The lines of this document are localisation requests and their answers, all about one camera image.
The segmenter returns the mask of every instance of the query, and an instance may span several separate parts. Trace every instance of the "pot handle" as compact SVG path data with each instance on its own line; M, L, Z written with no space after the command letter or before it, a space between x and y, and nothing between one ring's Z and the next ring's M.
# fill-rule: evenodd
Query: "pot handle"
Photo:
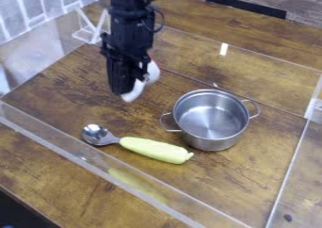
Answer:
M173 113L171 113L171 112L167 112L167 113L163 113L163 114L160 115L160 126L162 126L162 128L163 128L167 132L170 132L170 133L181 133L182 130L171 130L171 129L167 129L166 126L164 126L164 124L163 124L163 122L162 122L163 117L167 116L167 115L170 115L170 114L173 114Z
M250 102L250 103L255 106L255 108L257 108L257 114L253 115L253 116L249 117L249 118L253 119L253 118L258 117L259 114L261 114L261 108L258 107L257 103L255 103L254 101L251 101L251 100L242 100L242 102L243 102L243 103L245 103L245 102Z

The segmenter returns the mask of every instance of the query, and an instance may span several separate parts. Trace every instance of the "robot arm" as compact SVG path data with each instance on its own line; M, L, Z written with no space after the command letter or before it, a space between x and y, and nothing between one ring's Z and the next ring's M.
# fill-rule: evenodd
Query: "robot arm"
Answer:
M111 35L102 34L100 53L107 57L110 88L122 95L134 90L136 80L148 77L151 58L147 50L154 44L155 13L154 0L111 0Z

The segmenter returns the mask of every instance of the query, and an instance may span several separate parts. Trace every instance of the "pot rim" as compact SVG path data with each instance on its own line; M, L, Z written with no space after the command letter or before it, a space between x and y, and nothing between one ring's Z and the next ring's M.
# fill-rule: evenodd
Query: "pot rim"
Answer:
M194 94L197 94L197 93L217 93L217 94L219 93L219 94L222 94L223 96L231 98L234 101L237 101L237 102L242 105L243 110L246 111L246 114L247 114L247 123L246 123L245 127L242 128L242 130L241 130L238 133L235 133L234 135L231 135L231 136L229 136L229 137L225 137L225 138L203 138L203 137L197 136L197 135L194 135L194 134L191 134L191 133L189 133L187 131L183 130L183 128L182 128L181 125L179 125L178 118L177 118L177 107L178 107L178 105L181 104L181 102L182 102L189 96L191 96L191 95L194 95ZM230 92L226 92L226 91L223 91L223 90L215 90L215 89L193 90L193 91L190 91L187 94L185 94L185 95L179 98L179 100L177 101L177 104L174 105L173 116L174 116L177 125L181 127L182 131L183 131L186 134L189 134L189 135L193 136L194 138L199 138L199 139L203 139L203 140L213 140L213 141L214 141L214 140L227 140L227 139L231 139L231 138L238 137L238 136L246 131L247 125L249 125L249 120L250 120L250 118L249 118L249 116L250 116L250 115L249 115L249 110L247 110L247 107L246 107L245 103L243 103L243 102L237 98L237 96L235 96L234 94L231 94Z

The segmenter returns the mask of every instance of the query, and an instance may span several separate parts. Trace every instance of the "spoon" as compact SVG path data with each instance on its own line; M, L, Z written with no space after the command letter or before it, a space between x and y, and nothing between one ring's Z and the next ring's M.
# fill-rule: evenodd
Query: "spoon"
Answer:
M82 136L95 146L119 143L132 152L173 164L182 164L194 155L185 148L164 142L134 137L118 138L107 128L96 124L90 124L83 128Z

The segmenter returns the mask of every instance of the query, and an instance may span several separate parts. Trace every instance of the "stainless steel pot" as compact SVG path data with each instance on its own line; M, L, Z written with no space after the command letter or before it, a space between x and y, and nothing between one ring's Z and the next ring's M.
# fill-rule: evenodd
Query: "stainless steel pot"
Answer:
M257 114L250 116L245 102L251 102ZM193 147L205 151L222 151L239 140L249 120L261 113L250 100L239 100L222 90L195 90L178 100L173 113L160 116L160 125L167 132L183 132L183 139ZM170 130L162 119L174 116L182 130Z

